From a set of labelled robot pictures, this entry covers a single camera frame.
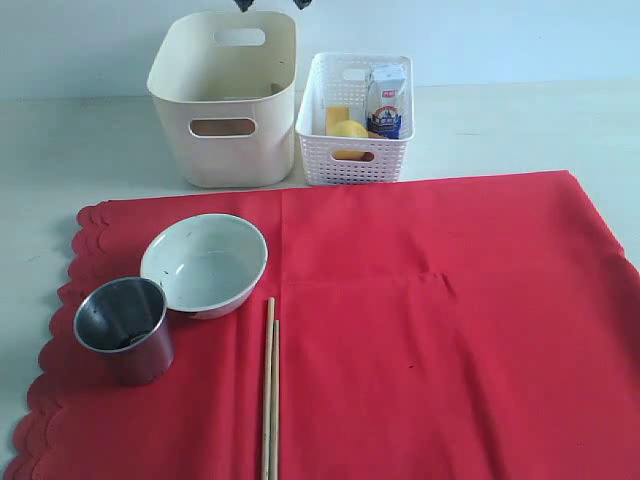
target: wooden chopstick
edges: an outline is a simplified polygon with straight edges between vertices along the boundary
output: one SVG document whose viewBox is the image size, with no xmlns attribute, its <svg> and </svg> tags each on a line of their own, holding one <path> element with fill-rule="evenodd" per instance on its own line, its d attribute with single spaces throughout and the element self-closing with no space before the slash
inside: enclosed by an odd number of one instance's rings
<svg viewBox="0 0 640 480">
<path fill-rule="evenodd" d="M 267 306 L 267 333 L 264 347 L 264 391 L 262 398 L 262 480 L 270 480 L 269 463 L 271 456 L 271 369 L 273 358 L 273 324 L 276 313 L 276 299 L 269 298 Z"/>
<path fill-rule="evenodd" d="M 273 360 L 271 372 L 271 445 L 269 446 L 270 480 L 278 480 L 278 446 L 280 436 L 280 321 L 273 325 Z"/>
</svg>

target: basket handle hole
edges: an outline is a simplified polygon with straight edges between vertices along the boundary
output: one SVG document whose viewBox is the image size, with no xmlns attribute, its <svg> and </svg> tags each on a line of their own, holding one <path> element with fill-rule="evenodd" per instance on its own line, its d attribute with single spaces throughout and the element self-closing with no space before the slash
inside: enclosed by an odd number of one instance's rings
<svg viewBox="0 0 640 480">
<path fill-rule="evenodd" d="M 197 137 L 248 137 L 256 131 L 256 123 L 250 118 L 191 120 L 189 127 Z"/>
<path fill-rule="evenodd" d="M 364 82 L 368 73 L 365 68 L 347 68 L 342 71 L 342 78 L 347 82 Z"/>
<path fill-rule="evenodd" d="M 226 28 L 218 30 L 213 38 L 221 47 L 259 47 L 267 39 L 259 28 Z"/>
<path fill-rule="evenodd" d="M 338 162 L 372 162 L 375 155 L 372 152 L 360 150 L 335 150 L 331 152 L 331 158 Z"/>
</svg>

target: red tablecloth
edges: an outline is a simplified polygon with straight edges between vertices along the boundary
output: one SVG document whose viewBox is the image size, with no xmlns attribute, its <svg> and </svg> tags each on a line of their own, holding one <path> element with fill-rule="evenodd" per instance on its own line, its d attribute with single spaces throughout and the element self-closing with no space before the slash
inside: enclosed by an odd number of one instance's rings
<svg viewBox="0 0 640 480">
<path fill-rule="evenodd" d="M 205 212 L 269 245 L 250 300 L 171 318 L 155 383 L 73 339 L 81 299 Z M 256 479 L 265 300 L 281 320 L 281 478 L 640 478 L 640 278 L 566 172 L 102 203 L 5 479 Z"/>
</svg>

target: white wall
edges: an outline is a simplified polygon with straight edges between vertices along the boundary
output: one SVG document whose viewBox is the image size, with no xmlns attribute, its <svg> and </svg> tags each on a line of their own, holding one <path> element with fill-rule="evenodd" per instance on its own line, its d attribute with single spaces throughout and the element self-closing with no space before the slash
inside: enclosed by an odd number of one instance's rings
<svg viewBox="0 0 640 480">
<path fill-rule="evenodd" d="M 318 51 L 413 57 L 417 85 L 640 75 L 638 0 L 256 0 L 298 22 L 298 86 Z M 171 22 L 233 0 L 7 0 L 0 98 L 138 95 Z M 389 32 L 385 38 L 381 33 Z"/>
</svg>

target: white basket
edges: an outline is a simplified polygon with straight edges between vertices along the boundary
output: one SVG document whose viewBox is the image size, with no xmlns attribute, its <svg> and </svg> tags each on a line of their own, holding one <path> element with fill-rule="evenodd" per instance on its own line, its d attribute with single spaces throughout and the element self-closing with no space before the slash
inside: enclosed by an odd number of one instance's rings
<svg viewBox="0 0 640 480">
<path fill-rule="evenodd" d="M 256 34 L 264 43 L 248 44 Z M 188 181 L 258 187 L 287 175 L 295 41 L 293 19 L 274 12 L 202 12 L 171 26 L 147 87 Z"/>
<path fill-rule="evenodd" d="M 375 65 L 399 64 L 407 72 L 399 140 L 325 136 L 329 106 L 349 107 L 351 118 L 365 122 L 366 73 Z M 387 55 L 320 53 L 313 58 L 296 122 L 305 176 L 311 185 L 396 182 L 407 143 L 413 138 L 413 75 L 411 60 Z M 332 152 L 356 150 L 373 154 L 371 161 L 336 160 Z"/>
</svg>

